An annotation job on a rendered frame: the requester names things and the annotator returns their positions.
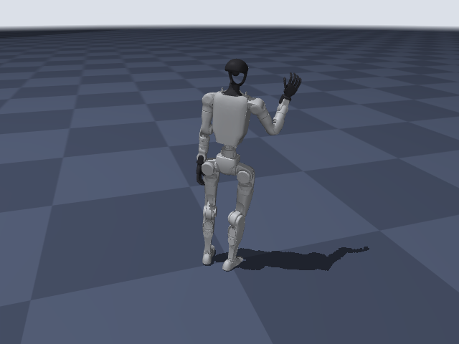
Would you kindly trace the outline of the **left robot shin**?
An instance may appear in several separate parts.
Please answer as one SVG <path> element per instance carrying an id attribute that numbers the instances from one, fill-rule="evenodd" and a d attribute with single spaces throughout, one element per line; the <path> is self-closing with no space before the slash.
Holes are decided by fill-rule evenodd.
<path id="1" fill-rule="evenodd" d="M 205 242 L 205 254 L 207 251 L 211 254 L 211 244 L 212 244 L 212 236 L 214 233 L 214 220 L 206 218 L 206 209 L 207 205 L 204 205 L 203 209 L 203 235 L 204 235 L 204 242 Z"/>

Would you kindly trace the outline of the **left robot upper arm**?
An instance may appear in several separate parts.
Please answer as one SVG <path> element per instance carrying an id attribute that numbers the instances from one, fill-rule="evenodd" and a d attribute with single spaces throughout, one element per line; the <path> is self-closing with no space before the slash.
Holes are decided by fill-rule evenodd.
<path id="1" fill-rule="evenodd" d="M 213 99 L 216 92 L 209 92 L 202 98 L 202 127 L 201 133 L 206 135 L 213 134 L 212 130 L 212 116 L 213 116 Z"/>

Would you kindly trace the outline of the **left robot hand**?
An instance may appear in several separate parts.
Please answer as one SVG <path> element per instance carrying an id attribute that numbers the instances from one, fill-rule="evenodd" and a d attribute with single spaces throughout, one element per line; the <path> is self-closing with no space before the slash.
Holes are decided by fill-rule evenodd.
<path id="1" fill-rule="evenodd" d="M 198 161 L 197 161 L 197 182 L 200 184 L 200 185 L 203 185 L 205 186 L 205 182 L 202 180 L 202 175 L 204 176 L 205 174 L 202 173 L 202 164 L 204 163 L 204 156 L 200 155 L 198 157 Z"/>

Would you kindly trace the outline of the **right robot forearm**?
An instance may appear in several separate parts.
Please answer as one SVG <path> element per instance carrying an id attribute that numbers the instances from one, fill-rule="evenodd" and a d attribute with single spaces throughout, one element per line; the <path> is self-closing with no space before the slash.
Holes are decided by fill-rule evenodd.
<path id="1" fill-rule="evenodd" d="M 278 134 L 281 129 L 283 128 L 284 125 L 284 119 L 286 116 L 286 113 L 288 112 L 288 105 L 289 105 L 289 100 L 286 100 L 285 98 L 283 99 L 282 103 L 279 104 L 277 108 L 277 112 L 275 114 L 275 117 L 273 118 L 274 127 L 274 133 Z"/>

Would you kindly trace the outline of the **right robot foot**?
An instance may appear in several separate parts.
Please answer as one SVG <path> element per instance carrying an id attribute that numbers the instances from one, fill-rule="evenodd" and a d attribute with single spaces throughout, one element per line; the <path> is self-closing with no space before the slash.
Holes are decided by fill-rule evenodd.
<path id="1" fill-rule="evenodd" d="M 243 257 L 241 256 L 236 256 L 236 260 L 234 262 L 231 262 L 231 258 L 228 260 L 224 261 L 224 264 L 222 265 L 222 269 L 225 271 L 230 271 L 232 268 L 240 264 L 243 260 Z"/>

